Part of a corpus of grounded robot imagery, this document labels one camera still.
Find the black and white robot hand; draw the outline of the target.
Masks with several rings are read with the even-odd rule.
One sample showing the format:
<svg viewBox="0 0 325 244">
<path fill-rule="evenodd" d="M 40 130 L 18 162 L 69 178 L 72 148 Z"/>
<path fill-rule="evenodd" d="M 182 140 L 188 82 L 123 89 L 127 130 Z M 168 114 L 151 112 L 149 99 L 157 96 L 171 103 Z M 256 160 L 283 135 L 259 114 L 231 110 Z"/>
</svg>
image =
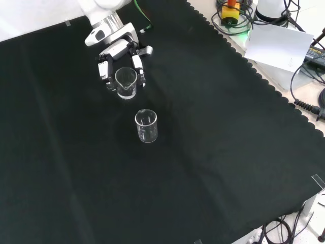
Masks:
<svg viewBox="0 0 325 244">
<path fill-rule="evenodd" d="M 113 62 L 129 53 L 132 63 L 138 75 L 137 84 L 146 85 L 143 63 L 141 56 L 151 55 L 153 48 L 151 46 L 141 46 L 135 28 L 131 23 L 126 25 L 110 25 L 102 23 L 95 27 L 85 39 L 87 46 L 92 46 L 103 42 L 107 44 L 97 58 L 99 74 L 106 83 L 108 90 L 116 90 L 113 78 Z"/>
</svg>

